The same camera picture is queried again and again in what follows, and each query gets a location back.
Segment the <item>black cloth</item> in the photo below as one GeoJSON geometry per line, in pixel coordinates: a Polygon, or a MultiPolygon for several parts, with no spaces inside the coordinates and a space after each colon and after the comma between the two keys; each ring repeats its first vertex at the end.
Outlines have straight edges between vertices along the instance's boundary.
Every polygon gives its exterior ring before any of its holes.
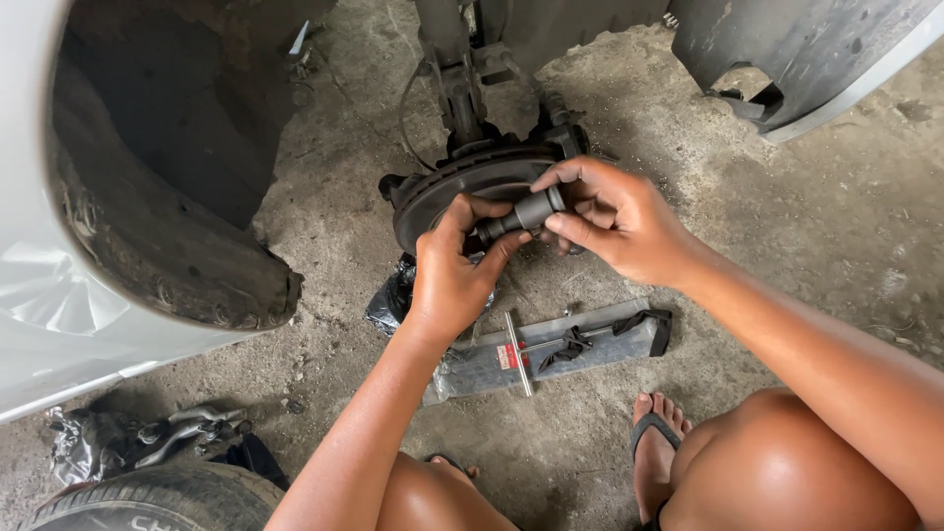
{"type": "Polygon", "coordinates": [[[672,312],[669,310],[640,310],[628,319],[620,319],[613,323],[613,335],[621,335],[639,326],[647,317],[656,319],[655,337],[652,338],[652,347],[649,357],[657,358],[666,353],[668,339],[672,336],[672,312]]]}
{"type": "Polygon", "coordinates": [[[570,330],[565,332],[561,339],[564,340],[564,348],[545,358],[541,363],[541,367],[537,370],[538,374],[544,372],[545,369],[550,367],[555,361],[572,361],[574,358],[581,355],[583,349],[593,347],[593,343],[584,339],[576,326],[571,327],[570,330]]]}
{"type": "Polygon", "coordinates": [[[662,507],[665,507],[668,503],[668,500],[659,504],[659,508],[655,510],[655,516],[652,517],[652,520],[643,524],[639,528],[639,531],[662,531],[662,527],[659,526],[659,513],[662,512],[662,507]]]}

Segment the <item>leg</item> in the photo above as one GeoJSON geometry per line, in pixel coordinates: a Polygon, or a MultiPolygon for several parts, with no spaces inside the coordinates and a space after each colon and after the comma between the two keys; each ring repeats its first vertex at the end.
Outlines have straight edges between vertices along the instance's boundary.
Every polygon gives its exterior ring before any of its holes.
{"type": "MultiPolygon", "coordinates": [[[[663,410],[680,420],[668,404],[663,410]]],[[[637,418],[639,409],[637,401],[637,418]]],[[[658,436],[650,431],[649,444],[658,436]]],[[[918,524],[904,495],[787,389],[754,393],[704,422],[685,434],[673,460],[661,463],[671,470],[669,486],[655,484],[657,492],[672,492],[659,515],[666,531],[913,531],[918,524]]],[[[652,488],[636,487],[640,512],[651,516],[661,500],[652,505],[654,497],[643,495],[652,488]]]]}
{"type": "Polygon", "coordinates": [[[380,506],[378,531],[517,531],[465,475],[445,460],[420,463],[400,453],[380,506]]]}

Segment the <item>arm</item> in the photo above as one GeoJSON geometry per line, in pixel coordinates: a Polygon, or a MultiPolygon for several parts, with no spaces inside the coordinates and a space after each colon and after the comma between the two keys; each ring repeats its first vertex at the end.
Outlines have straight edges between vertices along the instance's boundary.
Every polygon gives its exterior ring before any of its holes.
{"type": "Polygon", "coordinates": [[[266,531],[373,530],[400,442],[440,357],[474,321],[508,258],[531,236],[505,234],[476,265],[462,255],[480,217],[510,203],[459,195],[417,242],[413,307],[380,360],[278,505],[266,531]]]}
{"type": "Polygon", "coordinates": [[[645,178],[581,158],[533,189],[556,182],[573,183],[581,213],[548,219],[561,249],[583,245],[633,280],[684,292],[891,480],[929,528],[944,525],[944,373],[755,279],[686,230],[645,178]]]}

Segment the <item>brake rotor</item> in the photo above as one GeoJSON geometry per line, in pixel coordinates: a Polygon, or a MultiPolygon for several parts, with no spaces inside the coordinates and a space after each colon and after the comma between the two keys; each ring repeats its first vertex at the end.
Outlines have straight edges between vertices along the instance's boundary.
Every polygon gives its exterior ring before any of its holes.
{"type": "Polygon", "coordinates": [[[434,228],[460,193],[518,201],[531,183],[558,162],[544,146],[509,146],[470,155],[413,184],[394,212],[394,236],[403,250],[416,254],[416,240],[434,228]]]}

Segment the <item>red label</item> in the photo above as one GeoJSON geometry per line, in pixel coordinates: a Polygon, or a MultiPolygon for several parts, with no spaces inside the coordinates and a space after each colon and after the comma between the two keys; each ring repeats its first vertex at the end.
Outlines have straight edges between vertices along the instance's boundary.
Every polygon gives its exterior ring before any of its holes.
{"type": "MultiPolygon", "coordinates": [[[[524,348],[525,342],[518,341],[518,349],[521,350],[524,348]]],[[[498,364],[501,365],[502,370],[506,368],[518,368],[518,360],[514,358],[514,346],[511,343],[499,345],[496,349],[498,351],[498,364]]],[[[527,352],[521,353],[521,363],[525,366],[528,364],[527,352]]]]}

